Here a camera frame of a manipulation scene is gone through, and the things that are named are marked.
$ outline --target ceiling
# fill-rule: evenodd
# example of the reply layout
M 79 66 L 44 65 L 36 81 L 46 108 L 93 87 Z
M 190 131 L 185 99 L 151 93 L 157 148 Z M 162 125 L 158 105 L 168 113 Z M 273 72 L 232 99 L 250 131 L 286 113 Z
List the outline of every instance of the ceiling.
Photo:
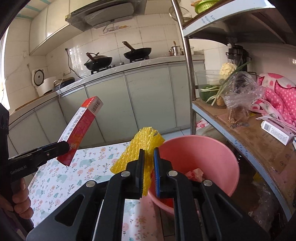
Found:
M 17 18 L 33 20 L 44 8 L 55 0 L 31 0 L 22 10 L 17 14 Z

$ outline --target window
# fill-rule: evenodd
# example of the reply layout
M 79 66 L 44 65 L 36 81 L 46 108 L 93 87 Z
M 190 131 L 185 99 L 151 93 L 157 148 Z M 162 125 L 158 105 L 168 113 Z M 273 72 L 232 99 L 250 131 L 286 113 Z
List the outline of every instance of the window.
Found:
M 10 109 L 6 87 L 5 87 L 5 77 L 4 77 L 4 52 L 8 29 L 0 40 L 0 103 L 6 108 Z

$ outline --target human hand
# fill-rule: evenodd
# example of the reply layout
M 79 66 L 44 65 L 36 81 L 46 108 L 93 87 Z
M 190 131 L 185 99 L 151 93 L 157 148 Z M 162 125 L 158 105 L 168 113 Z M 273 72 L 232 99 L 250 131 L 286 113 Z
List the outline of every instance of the human hand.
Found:
M 26 188 L 24 178 L 21 178 L 20 180 L 20 191 L 12 196 L 12 200 L 16 204 L 14 208 L 2 195 L 0 195 L 0 207 L 11 212 L 14 209 L 23 219 L 30 219 L 33 216 L 34 212 L 31 208 L 29 190 Z

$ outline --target tablecloth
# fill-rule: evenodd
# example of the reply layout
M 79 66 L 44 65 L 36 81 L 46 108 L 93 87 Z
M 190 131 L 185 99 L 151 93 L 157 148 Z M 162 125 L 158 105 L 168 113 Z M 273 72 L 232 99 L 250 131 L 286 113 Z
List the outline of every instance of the tablecloth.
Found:
M 88 180 L 109 180 L 110 167 L 129 142 L 77 150 L 70 167 L 52 159 L 41 166 L 29 185 L 29 197 L 36 227 Z M 163 241 L 158 207 L 149 197 L 125 201 L 122 241 Z

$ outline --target metal screw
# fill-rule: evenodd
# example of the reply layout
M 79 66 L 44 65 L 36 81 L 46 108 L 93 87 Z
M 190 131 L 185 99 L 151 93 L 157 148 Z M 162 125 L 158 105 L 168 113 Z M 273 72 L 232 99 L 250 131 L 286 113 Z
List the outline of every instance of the metal screw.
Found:
M 168 172 L 168 175 L 171 176 L 171 177 L 175 177 L 176 175 L 178 175 L 178 172 L 175 171 L 175 170 L 171 170 Z
M 121 176 L 122 176 L 122 177 L 128 177 L 130 174 L 131 174 L 131 173 L 130 173 L 129 171 L 123 171 L 123 172 L 121 173 Z
M 88 181 L 87 183 L 86 183 L 86 186 L 88 187 L 88 188 L 92 188 L 93 186 L 95 186 L 95 181 Z
M 207 187 L 210 187 L 211 185 L 213 185 L 213 182 L 211 180 L 204 180 L 203 184 Z

